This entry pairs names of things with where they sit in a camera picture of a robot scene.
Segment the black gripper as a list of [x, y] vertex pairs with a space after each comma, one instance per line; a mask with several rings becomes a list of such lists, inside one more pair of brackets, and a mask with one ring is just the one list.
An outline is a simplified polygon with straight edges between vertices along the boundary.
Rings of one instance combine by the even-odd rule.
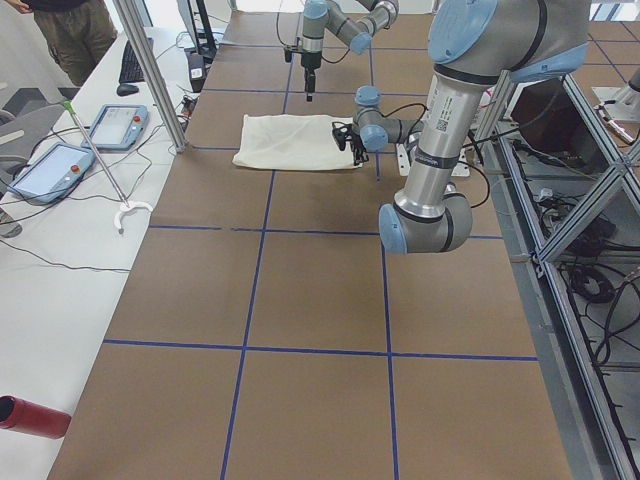
[[301, 65], [304, 71], [304, 91], [306, 101], [312, 102], [316, 92], [316, 69], [321, 67], [321, 52], [304, 50], [301, 54]]
[[350, 148], [353, 155], [353, 165], [361, 167], [369, 161], [369, 155], [359, 135], [351, 134], [349, 137]]

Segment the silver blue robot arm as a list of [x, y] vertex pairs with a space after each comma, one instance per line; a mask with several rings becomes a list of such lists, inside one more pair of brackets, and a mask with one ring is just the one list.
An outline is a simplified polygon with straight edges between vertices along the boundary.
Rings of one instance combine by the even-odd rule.
[[407, 143], [404, 187], [379, 210], [385, 249], [398, 254], [452, 251], [468, 238], [472, 212], [450, 178], [483, 93], [507, 71], [514, 83], [571, 73], [586, 58], [587, 1], [446, 1], [432, 22], [433, 90], [423, 121], [384, 117], [372, 86], [356, 92], [353, 132], [364, 149]]
[[360, 1], [368, 13], [353, 20], [335, 1], [311, 0], [304, 3], [302, 37], [293, 50], [301, 55], [304, 69], [304, 91], [311, 102], [316, 88], [316, 71], [322, 64], [325, 32], [329, 31], [350, 52], [357, 55], [370, 48], [372, 38], [389, 28], [399, 13], [397, 1]]

